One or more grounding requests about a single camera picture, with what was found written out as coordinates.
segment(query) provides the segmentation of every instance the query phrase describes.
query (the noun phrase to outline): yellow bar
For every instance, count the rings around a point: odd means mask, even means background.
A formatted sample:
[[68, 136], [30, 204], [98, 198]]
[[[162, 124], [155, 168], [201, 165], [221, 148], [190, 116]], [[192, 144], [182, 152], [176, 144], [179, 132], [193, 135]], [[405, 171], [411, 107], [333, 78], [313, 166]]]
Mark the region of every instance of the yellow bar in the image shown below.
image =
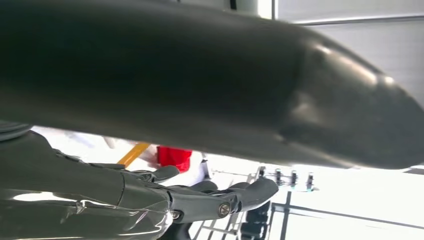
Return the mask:
[[119, 160], [118, 164], [125, 165], [125, 168], [134, 162], [142, 152], [144, 152], [150, 146], [149, 143], [138, 143], [136, 144], [121, 160]]

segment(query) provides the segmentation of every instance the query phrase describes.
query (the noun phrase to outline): metal screw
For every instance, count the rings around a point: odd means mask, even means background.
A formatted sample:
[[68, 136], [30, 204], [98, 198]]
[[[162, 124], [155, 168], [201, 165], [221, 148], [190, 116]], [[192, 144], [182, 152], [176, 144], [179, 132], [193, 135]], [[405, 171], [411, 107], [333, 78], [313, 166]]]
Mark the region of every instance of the metal screw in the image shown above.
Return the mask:
[[172, 215], [172, 219], [177, 219], [180, 217], [181, 213], [179, 211], [172, 211], [171, 215]]
[[230, 213], [231, 207], [227, 203], [223, 203], [218, 208], [218, 214], [221, 218], [227, 216]]

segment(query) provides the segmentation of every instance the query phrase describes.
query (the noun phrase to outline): metal frame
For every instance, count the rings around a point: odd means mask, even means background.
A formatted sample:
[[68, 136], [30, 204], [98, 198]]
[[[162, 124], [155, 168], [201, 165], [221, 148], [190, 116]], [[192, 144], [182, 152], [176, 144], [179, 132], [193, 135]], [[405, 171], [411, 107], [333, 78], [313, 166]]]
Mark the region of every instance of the metal frame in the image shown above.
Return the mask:
[[333, 216], [340, 216], [340, 217], [346, 217], [346, 218], [360, 219], [360, 220], [372, 221], [372, 222], [377, 222], [377, 223], [391, 224], [391, 225], [396, 225], [396, 226], [402, 226], [402, 227], [407, 227], [407, 228], [424, 230], [424, 226], [417, 226], [417, 225], [406, 224], [406, 223], [401, 223], [401, 222], [387, 221], [387, 220], [382, 220], [382, 219], [377, 219], [377, 218], [356, 216], [356, 215], [344, 214], [344, 213], [339, 213], [339, 212], [324, 211], [324, 210], [318, 210], [318, 209], [313, 209], [313, 208], [291, 205], [291, 198], [292, 198], [292, 192], [289, 191], [287, 193], [287, 198], [286, 198], [285, 204], [272, 203], [272, 205], [271, 205], [272, 206], [271, 207], [271, 209], [272, 209], [271, 224], [272, 224], [272, 220], [273, 220], [273, 217], [274, 217], [274, 212], [284, 213], [280, 240], [286, 240], [286, 233], [287, 233], [287, 227], [288, 227], [288, 222], [289, 222], [289, 215], [291, 214], [290, 213], [291, 209], [302, 210], [302, 211], [307, 211], [307, 212], [312, 212], [312, 213], [320, 213], [320, 214], [327, 214], [327, 215], [333, 215]]

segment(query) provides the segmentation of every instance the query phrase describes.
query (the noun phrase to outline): metal rack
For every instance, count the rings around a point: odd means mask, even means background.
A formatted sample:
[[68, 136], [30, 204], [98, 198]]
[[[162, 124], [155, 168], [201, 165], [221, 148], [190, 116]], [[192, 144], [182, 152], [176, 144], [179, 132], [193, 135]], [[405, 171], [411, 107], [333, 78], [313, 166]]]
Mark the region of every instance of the metal rack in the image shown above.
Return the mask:
[[[212, 172], [218, 173], [218, 174], [228, 174], [233, 176], [245, 176], [246, 182], [251, 184], [259, 177], [259, 170], [260, 170], [260, 167], [257, 169], [256, 173], [251, 173], [248, 175], [225, 172], [225, 171], [212, 171]], [[231, 181], [228, 187], [230, 187], [233, 184], [234, 184], [234, 181]], [[228, 217], [225, 217], [223, 219], [212, 220], [212, 221], [211, 220], [202, 221], [199, 229], [197, 230], [195, 236], [193, 237], [193, 240], [197, 240], [199, 238], [199, 235], [201, 234], [202, 230], [210, 231], [207, 240], [211, 240], [214, 232], [223, 234], [221, 237], [221, 240], [225, 240], [227, 235], [235, 236], [236, 240], [241, 240], [242, 237], [241, 237], [240, 229], [241, 229], [244, 218], [245, 218], [245, 212], [238, 212]], [[226, 224], [226, 227], [218, 228], [217, 227], [218, 223], [222, 223], [224, 221], [228, 221]]]

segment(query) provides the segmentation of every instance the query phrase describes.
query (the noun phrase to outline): glossy black surface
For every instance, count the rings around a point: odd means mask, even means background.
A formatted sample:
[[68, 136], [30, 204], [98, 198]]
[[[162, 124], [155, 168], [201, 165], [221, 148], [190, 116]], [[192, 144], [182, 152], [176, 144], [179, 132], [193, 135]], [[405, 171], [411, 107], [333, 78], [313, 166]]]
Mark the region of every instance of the glossy black surface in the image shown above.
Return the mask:
[[5, 120], [276, 164], [424, 157], [417, 103], [300, 26], [154, 0], [3, 0], [0, 28]]
[[155, 240], [172, 223], [161, 202], [128, 209], [69, 194], [0, 192], [1, 239]]

